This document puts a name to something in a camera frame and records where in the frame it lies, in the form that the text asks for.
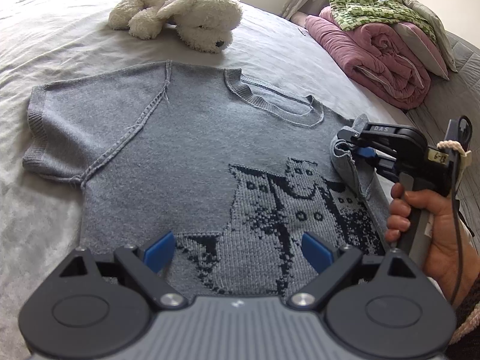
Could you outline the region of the person's right hand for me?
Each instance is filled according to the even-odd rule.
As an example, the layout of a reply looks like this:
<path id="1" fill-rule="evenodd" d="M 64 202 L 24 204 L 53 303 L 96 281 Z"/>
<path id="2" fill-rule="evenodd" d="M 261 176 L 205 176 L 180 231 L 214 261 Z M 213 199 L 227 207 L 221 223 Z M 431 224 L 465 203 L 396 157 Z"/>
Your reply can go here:
<path id="1" fill-rule="evenodd" d="M 392 186 L 391 197 L 385 240 L 389 243 L 396 242 L 401 233 L 408 231 L 410 227 L 408 216 L 413 208 L 429 211 L 433 215 L 433 228 L 430 250 L 423 271 L 438 283 L 443 295 L 452 301 L 452 305 L 458 307 L 479 276 L 479 255 L 469 243 L 467 235 L 462 232 L 462 275 L 457 295 L 454 297 L 452 294 L 456 285 L 459 261 L 451 200 L 431 190 L 405 192 L 399 183 Z"/>

